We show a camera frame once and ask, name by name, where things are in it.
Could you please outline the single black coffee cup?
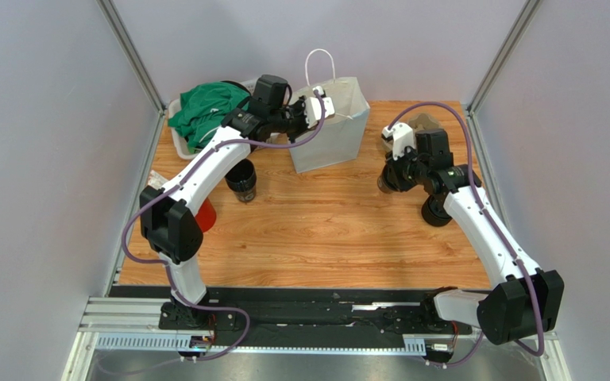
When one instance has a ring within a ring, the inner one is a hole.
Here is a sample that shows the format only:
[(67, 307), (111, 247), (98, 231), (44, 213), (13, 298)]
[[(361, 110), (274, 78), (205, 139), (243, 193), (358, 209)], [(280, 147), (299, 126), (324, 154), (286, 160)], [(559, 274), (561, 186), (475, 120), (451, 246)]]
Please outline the single black coffee cup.
[(378, 176), (376, 184), (377, 184), (378, 189), (385, 194), (391, 194), (391, 193), (395, 192), (392, 185), (388, 184), (388, 182), (386, 181), (386, 178), (383, 175)]

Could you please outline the white paper bag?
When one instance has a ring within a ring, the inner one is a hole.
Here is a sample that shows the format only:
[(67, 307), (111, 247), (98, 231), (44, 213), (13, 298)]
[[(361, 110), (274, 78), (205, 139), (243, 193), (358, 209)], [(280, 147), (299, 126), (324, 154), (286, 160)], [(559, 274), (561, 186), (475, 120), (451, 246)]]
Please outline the white paper bag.
[(322, 91), (326, 96), (326, 120), (310, 142), (289, 150), (294, 169), (299, 174), (355, 160), (370, 113), (370, 105), (358, 79), (337, 76), (334, 59), (327, 50), (316, 48), (310, 51), (305, 64), (309, 64), (311, 56), (317, 52), (329, 56), (331, 76), (326, 81), (313, 83), (306, 69), (307, 85), (296, 91), (295, 96), (304, 96), (311, 102), (315, 107), (315, 123), (318, 123), (321, 110), (314, 90)]

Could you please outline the black cup stack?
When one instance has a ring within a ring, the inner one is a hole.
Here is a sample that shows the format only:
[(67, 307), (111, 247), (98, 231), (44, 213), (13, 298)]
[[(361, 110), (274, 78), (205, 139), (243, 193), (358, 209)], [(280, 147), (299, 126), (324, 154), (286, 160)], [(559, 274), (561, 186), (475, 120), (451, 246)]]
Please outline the black cup stack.
[(257, 173), (251, 160), (243, 159), (224, 177), (239, 202), (248, 203), (256, 197)]

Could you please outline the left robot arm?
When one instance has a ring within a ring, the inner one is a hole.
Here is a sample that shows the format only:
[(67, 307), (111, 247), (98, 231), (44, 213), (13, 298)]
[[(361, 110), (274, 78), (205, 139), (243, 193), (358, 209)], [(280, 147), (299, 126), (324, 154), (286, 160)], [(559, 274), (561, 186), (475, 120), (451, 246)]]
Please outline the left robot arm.
[(207, 287), (199, 270), (198, 252), (203, 231), (195, 217), (211, 191), (254, 147), (276, 149), (273, 133), (285, 134), (286, 148), (296, 148), (315, 137), (327, 112), (323, 90), (285, 103), (289, 85), (275, 75), (262, 75), (254, 92), (221, 121), (211, 142), (173, 179), (140, 194), (141, 235), (158, 255), (156, 263), (166, 271), (171, 294), (189, 309), (211, 311), (204, 306)]

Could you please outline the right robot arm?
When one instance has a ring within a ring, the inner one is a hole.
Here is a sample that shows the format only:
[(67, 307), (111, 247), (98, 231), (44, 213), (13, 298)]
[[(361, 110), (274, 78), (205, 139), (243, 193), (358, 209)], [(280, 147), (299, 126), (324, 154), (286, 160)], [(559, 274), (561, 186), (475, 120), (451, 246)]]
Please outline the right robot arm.
[(437, 316), (477, 327), (493, 344), (550, 332), (556, 326), (565, 284), (557, 271), (544, 271), (518, 245), (492, 208), (468, 164), (456, 165), (443, 129), (415, 131), (405, 123), (385, 127), (388, 146), (378, 187), (385, 193), (423, 187), (421, 215), (429, 225), (455, 221), (488, 276), (487, 294), (445, 288), (431, 300)]

